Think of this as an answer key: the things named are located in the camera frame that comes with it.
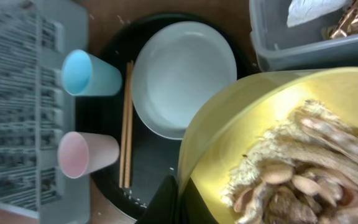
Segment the gold foil wrapper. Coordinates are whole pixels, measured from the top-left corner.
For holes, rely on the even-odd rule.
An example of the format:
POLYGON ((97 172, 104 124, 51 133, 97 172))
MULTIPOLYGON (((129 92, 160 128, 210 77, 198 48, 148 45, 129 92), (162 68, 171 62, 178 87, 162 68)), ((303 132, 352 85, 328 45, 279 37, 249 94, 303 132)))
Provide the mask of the gold foil wrapper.
POLYGON ((338 24, 322 30, 324 39, 338 39, 358 34, 358 0, 352 2, 338 24))

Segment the pink plastic cup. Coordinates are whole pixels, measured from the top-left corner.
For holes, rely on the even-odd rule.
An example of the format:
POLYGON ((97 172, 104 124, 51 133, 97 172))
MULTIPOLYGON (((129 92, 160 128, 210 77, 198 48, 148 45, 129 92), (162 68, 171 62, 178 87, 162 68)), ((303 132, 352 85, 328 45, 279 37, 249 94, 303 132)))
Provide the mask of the pink plastic cup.
POLYGON ((119 144, 112 136, 75 131, 62 137, 57 152, 60 169, 71 179, 110 166, 119 155, 119 144))

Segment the light blue plastic cup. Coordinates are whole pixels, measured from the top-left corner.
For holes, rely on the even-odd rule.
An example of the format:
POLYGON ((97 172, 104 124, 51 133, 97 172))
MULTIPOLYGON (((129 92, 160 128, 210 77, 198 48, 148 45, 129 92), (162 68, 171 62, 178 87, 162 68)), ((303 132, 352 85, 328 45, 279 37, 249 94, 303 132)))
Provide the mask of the light blue plastic cup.
POLYGON ((64 59, 61 81, 72 96, 113 96, 123 86, 116 67, 80 49, 71 51, 64 59))

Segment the peanut shells and rice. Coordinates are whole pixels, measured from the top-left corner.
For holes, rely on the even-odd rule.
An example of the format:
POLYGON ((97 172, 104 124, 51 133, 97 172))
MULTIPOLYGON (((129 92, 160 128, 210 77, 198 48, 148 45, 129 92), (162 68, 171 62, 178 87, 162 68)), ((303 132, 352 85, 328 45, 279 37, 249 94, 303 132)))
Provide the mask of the peanut shells and rice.
POLYGON ((358 223, 358 129, 306 100, 243 155, 221 200, 239 223, 358 223))

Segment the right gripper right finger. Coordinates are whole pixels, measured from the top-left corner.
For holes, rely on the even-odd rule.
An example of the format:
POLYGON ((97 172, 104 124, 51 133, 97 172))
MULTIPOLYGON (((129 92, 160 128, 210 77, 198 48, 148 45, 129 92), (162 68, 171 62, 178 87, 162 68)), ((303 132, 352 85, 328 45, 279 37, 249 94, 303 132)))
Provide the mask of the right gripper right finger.
POLYGON ((180 224, 218 224, 192 179, 189 179, 178 199, 178 222, 180 224))

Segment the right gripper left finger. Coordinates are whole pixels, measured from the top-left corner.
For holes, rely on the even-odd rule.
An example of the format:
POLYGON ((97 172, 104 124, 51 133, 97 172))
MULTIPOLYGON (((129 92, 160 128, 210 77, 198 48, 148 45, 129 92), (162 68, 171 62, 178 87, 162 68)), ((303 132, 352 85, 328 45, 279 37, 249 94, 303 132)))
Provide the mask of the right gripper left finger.
POLYGON ((166 176, 135 224, 175 224, 177 195, 176 179, 172 175, 166 176))

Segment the yellow bowl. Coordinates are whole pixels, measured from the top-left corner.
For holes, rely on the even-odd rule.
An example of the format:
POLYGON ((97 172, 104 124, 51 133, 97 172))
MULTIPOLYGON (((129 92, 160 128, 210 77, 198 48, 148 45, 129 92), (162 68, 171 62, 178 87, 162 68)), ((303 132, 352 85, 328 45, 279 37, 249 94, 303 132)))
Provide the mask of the yellow bowl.
POLYGON ((230 170, 266 129, 307 99, 358 128, 358 67, 258 73, 214 95, 181 142, 179 196, 192 179, 215 220, 234 223, 236 214, 220 200, 230 170))

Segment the white tissue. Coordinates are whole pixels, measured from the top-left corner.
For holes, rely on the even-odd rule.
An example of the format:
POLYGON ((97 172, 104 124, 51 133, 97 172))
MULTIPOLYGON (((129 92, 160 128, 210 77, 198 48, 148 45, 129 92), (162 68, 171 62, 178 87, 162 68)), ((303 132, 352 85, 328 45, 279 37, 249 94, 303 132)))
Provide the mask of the white tissue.
POLYGON ((288 8, 287 27, 317 19, 351 4, 351 0, 292 0, 288 8))

